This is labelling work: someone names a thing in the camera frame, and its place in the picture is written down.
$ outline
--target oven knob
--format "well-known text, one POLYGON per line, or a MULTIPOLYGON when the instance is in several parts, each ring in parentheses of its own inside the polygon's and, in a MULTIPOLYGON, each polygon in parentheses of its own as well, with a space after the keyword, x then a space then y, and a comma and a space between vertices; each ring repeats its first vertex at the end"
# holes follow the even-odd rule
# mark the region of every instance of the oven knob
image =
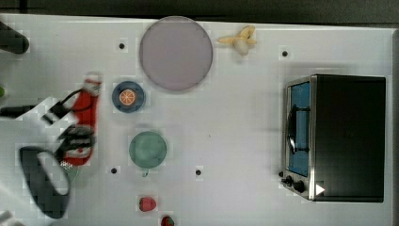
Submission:
POLYGON ((294 180, 291 176, 287 176, 285 179, 281 179, 281 181, 287 186, 292 186, 294 180))
POLYGON ((294 189, 298 191, 299 193, 302 193, 305 191, 305 185, 303 184, 302 181, 298 181, 294 183, 294 189))

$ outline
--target black handle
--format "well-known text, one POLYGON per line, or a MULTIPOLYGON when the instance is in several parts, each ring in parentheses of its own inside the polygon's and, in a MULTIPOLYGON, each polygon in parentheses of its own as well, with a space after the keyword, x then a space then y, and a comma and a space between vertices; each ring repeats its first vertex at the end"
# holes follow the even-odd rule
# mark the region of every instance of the black handle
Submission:
POLYGON ((50 218, 62 218, 67 211, 70 200, 70 184, 68 193, 59 194, 51 184, 38 154, 47 152, 39 147, 23 147, 20 149, 21 166, 29 187, 30 193, 41 212, 50 218))
POLYGON ((297 107, 294 105, 291 110, 290 114, 288 115, 288 120, 287 120, 287 143, 288 146, 290 147, 290 151, 292 154, 295 154, 296 151, 308 151, 306 150, 300 150, 295 146, 296 143, 296 112, 297 111, 310 111, 311 109, 309 107, 297 107))
POLYGON ((32 110, 34 107, 35 105, 5 106, 0 109, 0 117, 16 119, 24 113, 32 110))
POLYGON ((14 53, 23 54, 29 48, 29 40, 0 22, 0 49, 14 53))

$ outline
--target oven window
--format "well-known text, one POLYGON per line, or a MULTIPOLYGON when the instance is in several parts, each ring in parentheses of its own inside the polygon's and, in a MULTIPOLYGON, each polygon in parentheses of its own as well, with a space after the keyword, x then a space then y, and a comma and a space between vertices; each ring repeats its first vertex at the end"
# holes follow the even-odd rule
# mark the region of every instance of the oven window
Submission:
POLYGON ((311 107, 311 85, 303 83, 291 87, 291 113, 293 122, 293 147, 289 151, 288 170, 308 177, 309 167, 309 120, 311 107))

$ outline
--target orange slice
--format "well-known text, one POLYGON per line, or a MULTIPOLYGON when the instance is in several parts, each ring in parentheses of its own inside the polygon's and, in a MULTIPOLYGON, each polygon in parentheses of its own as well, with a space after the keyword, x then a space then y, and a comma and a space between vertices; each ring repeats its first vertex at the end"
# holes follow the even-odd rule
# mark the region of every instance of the orange slice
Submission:
POLYGON ((136 101, 136 93, 131 89, 126 89, 120 93, 120 102, 124 105, 132 105, 136 101))

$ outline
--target black cable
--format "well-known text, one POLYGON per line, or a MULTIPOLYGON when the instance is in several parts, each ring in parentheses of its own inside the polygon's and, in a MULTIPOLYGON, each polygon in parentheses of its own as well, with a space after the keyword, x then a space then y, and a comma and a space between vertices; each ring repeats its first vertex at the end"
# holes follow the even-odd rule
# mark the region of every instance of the black cable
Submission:
POLYGON ((68 100, 71 99, 72 96, 76 95, 78 92, 81 92, 83 89, 78 89, 73 91, 70 95, 68 95, 64 100, 61 101, 61 104, 64 105, 68 100))
MULTIPOLYGON (((70 95, 68 95, 64 100, 61 101, 61 104, 64 105, 68 100, 71 99, 72 96, 76 95, 77 93, 81 92, 82 90, 83 89, 78 89, 78 90, 73 91, 70 95)), ((86 107, 83 107, 81 109, 73 109, 72 108, 71 111, 80 112, 80 111, 85 111, 85 110, 90 109, 93 106, 93 100, 92 99, 93 99, 93 97, 90 96, 90 105, 88 105, 86 107)))

